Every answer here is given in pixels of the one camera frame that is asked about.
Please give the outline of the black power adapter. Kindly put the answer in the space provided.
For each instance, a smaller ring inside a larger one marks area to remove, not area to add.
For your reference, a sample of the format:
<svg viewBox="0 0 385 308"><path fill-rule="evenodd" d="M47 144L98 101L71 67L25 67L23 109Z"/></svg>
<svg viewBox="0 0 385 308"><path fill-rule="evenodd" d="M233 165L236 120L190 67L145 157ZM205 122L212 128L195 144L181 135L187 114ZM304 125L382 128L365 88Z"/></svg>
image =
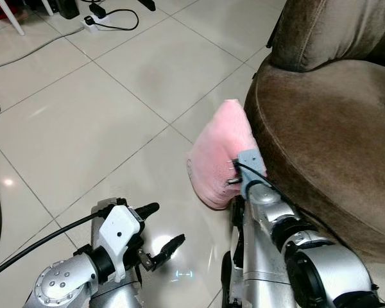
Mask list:
<svg viewBox="0 0 385 308"><path fill-rule="evenodd" d="M108 17L108 11L97 3L91 3L88 8L92 12L93 16L99 20Z"/></svg>

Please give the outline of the white furniture leg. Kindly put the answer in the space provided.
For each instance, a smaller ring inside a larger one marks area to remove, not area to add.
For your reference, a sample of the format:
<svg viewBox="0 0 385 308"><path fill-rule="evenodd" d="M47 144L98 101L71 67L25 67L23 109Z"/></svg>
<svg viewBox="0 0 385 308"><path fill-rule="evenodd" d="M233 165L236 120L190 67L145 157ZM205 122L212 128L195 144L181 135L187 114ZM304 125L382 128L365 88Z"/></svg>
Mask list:
<svg viewBox="0 0 385 308"><path fill-rule="evenodd" d="M19 35L25 36L26 33L19 23L19 18L16 17L16 12L13 10L13 8L11 8L7 0L0 0L0 12L4 14L5 20L8 21L11 26L13 26L13 28L17 30L17 33L19 33Z"/></svg>

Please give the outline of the pink plush pillow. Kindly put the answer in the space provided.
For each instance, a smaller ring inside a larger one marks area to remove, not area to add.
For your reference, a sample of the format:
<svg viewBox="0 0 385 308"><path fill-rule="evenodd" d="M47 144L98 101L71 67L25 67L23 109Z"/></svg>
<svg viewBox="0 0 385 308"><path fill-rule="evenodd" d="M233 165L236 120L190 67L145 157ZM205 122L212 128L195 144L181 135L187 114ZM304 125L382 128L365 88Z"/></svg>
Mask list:
<svg viewBox="0 0 385 308"><path fill-rule="evenodd" d="M256 150L257 141L243 106L237 99L226 99L196 138L187 156L187 173L196 196L208 208L222 211L240 194L233 160L245 150Z"/></svg>

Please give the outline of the brown fabric sofa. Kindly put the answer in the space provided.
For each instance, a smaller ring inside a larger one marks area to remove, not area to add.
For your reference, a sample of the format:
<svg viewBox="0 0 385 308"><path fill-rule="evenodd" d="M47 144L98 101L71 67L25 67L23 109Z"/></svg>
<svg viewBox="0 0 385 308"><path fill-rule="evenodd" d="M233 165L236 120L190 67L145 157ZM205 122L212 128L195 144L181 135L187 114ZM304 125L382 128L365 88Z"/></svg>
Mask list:
<svg viewBox="0 0 385 308"><path fill-rule="evenodd" d="M243 109L269 179L385 263L385 0L287 0Z"/></svg>

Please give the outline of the white power strip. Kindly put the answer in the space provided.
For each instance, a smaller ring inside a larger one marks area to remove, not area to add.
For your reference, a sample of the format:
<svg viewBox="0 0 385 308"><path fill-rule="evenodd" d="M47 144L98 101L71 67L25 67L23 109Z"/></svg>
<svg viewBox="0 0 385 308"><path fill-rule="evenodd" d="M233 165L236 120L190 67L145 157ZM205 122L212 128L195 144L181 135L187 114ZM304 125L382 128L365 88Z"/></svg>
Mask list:
<svg viewBox="0 0 385 308"><path fill-rule="evenodd" d="M110 16L107 15L107 17L96 17L96 15L87 15L86 17L82 18L81 23L83 24L84 28L88 32L97 32L99 30L107 31L112 30L110 26L108 26L107 22L110 20Z"/></svg>

